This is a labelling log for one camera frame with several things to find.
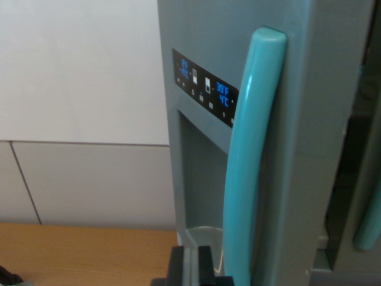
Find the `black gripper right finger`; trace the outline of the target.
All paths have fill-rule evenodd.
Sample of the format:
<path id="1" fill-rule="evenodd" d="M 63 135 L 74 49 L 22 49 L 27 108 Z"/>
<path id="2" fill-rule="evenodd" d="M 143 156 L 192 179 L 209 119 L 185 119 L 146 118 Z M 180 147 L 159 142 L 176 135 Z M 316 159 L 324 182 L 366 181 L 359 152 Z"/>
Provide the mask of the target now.
<path id="1" fill-rule="evenodd" d="M 205 245 L 198 247 L 198 285 L 234 286 L 234 281 L 231 276 L 215 276 L 210 246 Z"/>

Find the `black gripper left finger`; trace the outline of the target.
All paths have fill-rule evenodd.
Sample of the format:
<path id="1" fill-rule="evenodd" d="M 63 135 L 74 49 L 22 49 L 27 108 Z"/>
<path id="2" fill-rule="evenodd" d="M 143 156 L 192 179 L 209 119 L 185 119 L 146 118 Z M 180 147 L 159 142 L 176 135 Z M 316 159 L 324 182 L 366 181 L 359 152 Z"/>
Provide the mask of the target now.
<path id="1" fill-rule="evenodd" d="M 167 276 L 154 278 L 151 286 L 181 286 L 183 281 L 184 246 L 176 246 L 171 249 Z"/>

